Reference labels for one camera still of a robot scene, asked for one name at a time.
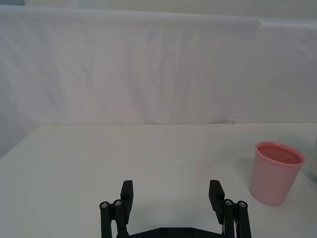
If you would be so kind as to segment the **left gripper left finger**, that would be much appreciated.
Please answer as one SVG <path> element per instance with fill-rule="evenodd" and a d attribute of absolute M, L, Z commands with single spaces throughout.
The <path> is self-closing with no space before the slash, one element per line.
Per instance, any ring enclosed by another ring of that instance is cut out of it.
<path fill-rule="evenodd" d="M 130 212 L 133 204 L 133 181 L 125 180 L 122 185 L 120 198 L 113 203 L 107 201 L 99 205 L 101 214 L 101 237 L 111 238 L 111 222 L 116 222 L 117 237 L 128 238 L 129 233 L 126 225 L 129 222 Z"/>

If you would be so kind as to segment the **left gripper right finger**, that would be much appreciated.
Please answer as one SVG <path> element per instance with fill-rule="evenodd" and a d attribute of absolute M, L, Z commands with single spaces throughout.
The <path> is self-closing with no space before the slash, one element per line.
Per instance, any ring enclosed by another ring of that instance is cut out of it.
<path fill-rule="evenodd" d="M 225 193 L 218 180 L 211 180 L 209 200 L 222 225 L 221 238 L 251 238 L 248 204 L 245 201 L 233 202 L 225 198 Z"/>

